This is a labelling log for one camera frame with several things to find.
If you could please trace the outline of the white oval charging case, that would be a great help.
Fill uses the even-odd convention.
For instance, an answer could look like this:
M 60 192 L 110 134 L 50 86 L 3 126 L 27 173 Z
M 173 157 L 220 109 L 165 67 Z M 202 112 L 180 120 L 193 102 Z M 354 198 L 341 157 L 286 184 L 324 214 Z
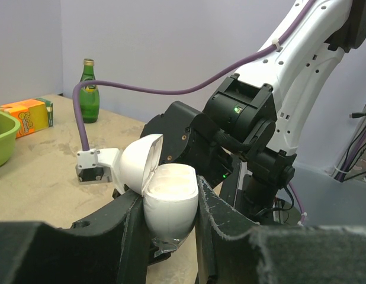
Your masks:
M 149 134 L 126 147 L 120 179 L 143 198 L 146 225 L 155 257 L 179 249 L 193 229 L 198 209 L 195 169 L 186 164 L 160 164 L 163 135 Z

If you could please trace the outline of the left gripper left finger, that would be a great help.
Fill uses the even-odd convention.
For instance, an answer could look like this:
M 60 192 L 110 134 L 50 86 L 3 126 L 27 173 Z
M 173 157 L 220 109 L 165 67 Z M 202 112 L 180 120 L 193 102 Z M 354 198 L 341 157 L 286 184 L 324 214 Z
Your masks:
M 128 191 L 72 224 L 0 222 L 0 283 L 145 283 L 143 199 Z

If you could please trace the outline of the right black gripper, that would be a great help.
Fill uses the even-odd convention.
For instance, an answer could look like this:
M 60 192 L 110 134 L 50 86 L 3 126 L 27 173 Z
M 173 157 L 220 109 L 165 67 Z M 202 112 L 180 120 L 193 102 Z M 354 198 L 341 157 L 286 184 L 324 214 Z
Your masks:
M 211 187 L 222 183 L 233 172 L 232 158 L 215 140 L 220 128 L 204 113 L 175 101 L 143 127 L 141 137 L 162 134 L 159 164 L 192 166 Z

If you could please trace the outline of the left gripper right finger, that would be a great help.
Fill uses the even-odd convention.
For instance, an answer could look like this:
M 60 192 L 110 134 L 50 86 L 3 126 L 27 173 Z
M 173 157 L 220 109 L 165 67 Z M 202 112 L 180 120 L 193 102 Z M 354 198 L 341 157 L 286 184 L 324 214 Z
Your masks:
M 366 283 L 366 226 L 258 225 L 197 184 L 197 283 Z

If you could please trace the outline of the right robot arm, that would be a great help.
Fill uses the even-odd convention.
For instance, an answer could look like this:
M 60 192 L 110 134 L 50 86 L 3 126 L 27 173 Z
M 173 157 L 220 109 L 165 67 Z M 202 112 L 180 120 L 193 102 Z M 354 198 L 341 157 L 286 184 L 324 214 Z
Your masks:
M 366 1 L 296 1 L 257 53 L 223 71 L 198 111 L 176 101 L 142 131 L 163 135 L 162 164 L 194 167 L 211 186 L 247 164 L 240 212 L 271 220 L 294 176 L 303 126 L 327 78 L 366 38 Z

